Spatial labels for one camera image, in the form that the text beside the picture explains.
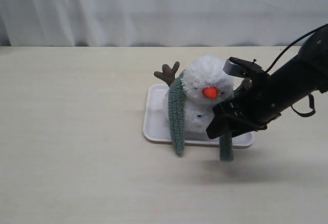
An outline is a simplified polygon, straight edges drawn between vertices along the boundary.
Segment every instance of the stuffed toy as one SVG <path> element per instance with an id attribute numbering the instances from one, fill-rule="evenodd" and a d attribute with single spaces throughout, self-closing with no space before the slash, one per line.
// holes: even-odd
<path id="1" fill-rule="evenodd" d="M 172 69 L 164 64 L 163 72 L 154 72 L 169 86 L 163 99 L 163 111 L 169 121 L 172 145 L 178 156 L 182 156 L 185 148 L 185 132 L 205 133 L 214 118 L 213 107 L 233 98 L 234 81 L 223 71 L 224 64 L 222 59 L 204 55 L 193 61 L 177 78 L 175 73 L 179 62 Z M 219 141 L 220 160 L 232 161 L 231 133 L 223 135 Z"/>

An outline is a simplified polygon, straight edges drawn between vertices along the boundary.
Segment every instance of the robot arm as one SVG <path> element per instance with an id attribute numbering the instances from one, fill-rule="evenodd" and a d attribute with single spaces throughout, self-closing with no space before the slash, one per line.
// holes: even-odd
<path id="1" fill-rule="evenodd" d="M 308 96 L 312 112 L 299 115 L 309 117 L 315 114 L 312 92 L 328 91 L 328 24 L 310 33 L 298 54 L 281 68 L 269 75 L 278 58 L 266 70 L 253 62 L 230 57 L 224 66 L 226 74 L 250 78 L 252 85 L 239 91 L 232 100 L 217 104 L 213 108 L 215 117 L 207 128 L 210 139 L 228 132 L 238 136 L 251 131 L 268 128 L 268 124 L 281 116 L 281 112 Z"/>

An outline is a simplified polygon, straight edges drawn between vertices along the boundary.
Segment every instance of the orange nose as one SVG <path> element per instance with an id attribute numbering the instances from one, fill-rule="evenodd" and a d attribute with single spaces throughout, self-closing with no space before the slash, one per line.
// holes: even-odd
<path id="1" fill-rule="evenodd" d="M 215 87 L 205 87 L 201 91 L 204 97 L 207 98 L 216 98 L 218 94 L 218 89 Z"/>

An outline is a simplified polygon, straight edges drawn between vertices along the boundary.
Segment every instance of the white plastic tray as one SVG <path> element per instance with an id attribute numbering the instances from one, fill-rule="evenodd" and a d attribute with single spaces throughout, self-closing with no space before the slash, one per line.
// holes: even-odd
<path id="1" fill-rule="evenodd" d="M 167 85 L 153 85 L 148 90 L 146 111 L 143 121 L 143 134 L 151 142 L 157 144 L 171 144 L 169 123 L 162 110 L 162 100 L 169 87 Z M 219 147 L 219 139 L 209 139 L 207 134 L 185 133 L 186 145 Z M 246 149 L 253 144 L 254 132 L 246 133 L 232 139 L 233 147 Z"/>

